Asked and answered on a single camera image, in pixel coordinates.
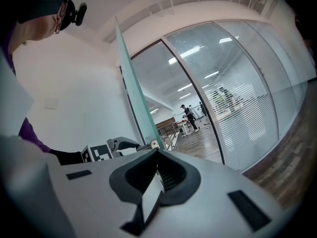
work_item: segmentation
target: glass door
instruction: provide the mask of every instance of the glass door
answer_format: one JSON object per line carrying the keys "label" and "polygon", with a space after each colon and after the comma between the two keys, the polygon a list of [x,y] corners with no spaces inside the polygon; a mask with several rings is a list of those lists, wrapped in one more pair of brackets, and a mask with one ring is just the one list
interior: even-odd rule
{"label": "glass door", "polygon": [[248,168],[278,142],[274,104],[250,57],[215,23],[189,27],[166,38],[198,78],[213,108],[226,164],[239,171]]}

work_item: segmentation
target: floor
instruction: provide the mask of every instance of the floor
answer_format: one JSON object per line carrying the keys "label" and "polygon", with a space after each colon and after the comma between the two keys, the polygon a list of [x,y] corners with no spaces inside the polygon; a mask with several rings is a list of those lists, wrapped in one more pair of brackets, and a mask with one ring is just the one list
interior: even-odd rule
{"label": "floor", "polygon": [[284,208],[303,198],[317,163],[317,81],[308,84],[306,98],[282,142],[244,173]]}
{"label": "floor", "polygon": [[[180,135],[174,151],[222,163],[216,136],[212,127],[209,129],[204,128],[206,123],[209,123],[208,117],[196,120],[195,125],[200,127],[200,130],[185,137]],[[186,127],[186,129],[190,130],[190,132],[194,131],[192,127]]]}
{"label": "floor", "polygon": [[[268,156],[244,173],[276,198],[283,208],[301,201],[315,171],[316,95],[317,81],[313,81],[308,84],[301,110],[286,136]],[[175,151],[221,163],[213,129],[202,128],[208,122],[208,118],[196,121],[200,131],[184,138],[179,136]]]}

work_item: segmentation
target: hand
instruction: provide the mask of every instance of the hand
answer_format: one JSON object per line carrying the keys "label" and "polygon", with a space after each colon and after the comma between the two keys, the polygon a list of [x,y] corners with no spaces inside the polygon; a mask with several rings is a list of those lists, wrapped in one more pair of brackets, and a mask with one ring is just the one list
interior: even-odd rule
{"label": "hand", "polygon": [[67,153],[56,150],[50,150],[50,153],[57,156],[59,163],[63,165],[83,163],[81,152]]}

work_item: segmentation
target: white wall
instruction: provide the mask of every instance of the white wall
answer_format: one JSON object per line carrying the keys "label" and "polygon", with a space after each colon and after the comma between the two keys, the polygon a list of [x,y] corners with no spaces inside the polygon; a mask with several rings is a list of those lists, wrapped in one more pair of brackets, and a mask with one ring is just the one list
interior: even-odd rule
{"label": "white wall", "polygon": [[172,106],[170,101],[161,93],[155,85],[150,85],[146,82],[139,82],[145,100],[156,104],[159,107],[166,108],[172,110]]}
{"label": "white wall", "polygon": [[155,124],[158,124],[162,121],[166,121],[167,119],[170,119],[172,117],[173,111],[165,108],[159,108],[156,113],[152,114],[152,118]]}
{"label": "white wall", "polygon": [[[28,114],[38,138],[62,151],[125,136],[141,142],[119,69],[91,47],[61,32],[13,54],[16,75],[35,102]],[[45,98],[58,98],[55,110]]]}

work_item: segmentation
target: glass wall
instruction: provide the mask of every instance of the glass wall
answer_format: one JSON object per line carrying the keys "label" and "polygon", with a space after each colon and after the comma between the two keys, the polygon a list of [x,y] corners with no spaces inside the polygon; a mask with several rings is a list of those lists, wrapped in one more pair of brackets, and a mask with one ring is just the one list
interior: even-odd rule
{"label": "glass wall", "polygon": [[[217,137],[192,81],[163,42],[158,42],[132,59],[149,111],[162,140],[172,126],[173,150],[222,163]],[[191,115],[186,116],[186,109]]]}
{"label": "glass wall", "polygon": [[[210,101],[224,139],[226,164],[240,171],[249,167],[278,141],[274,104],[258,72],[231,35],[215,23],[187,28],[167,39]],[[193,49],[198,51],[182,55]]]}
{"label": "glass wall", "polygon": [[181,29],[132,59],[154,123],[173,118],[179,130],[173,150],[222,157],[241,172],[277,145],[301,107],[306,82],[295,62],[272,26],[243,20]]}
{"label": "glass wall", "polygon": [[277,113],[279,135],[284,135],[297,114],[295,96],[288,75],[265,39],[244,21],[219,21],[218,24],[245,48],[260,69],[269,87]]}

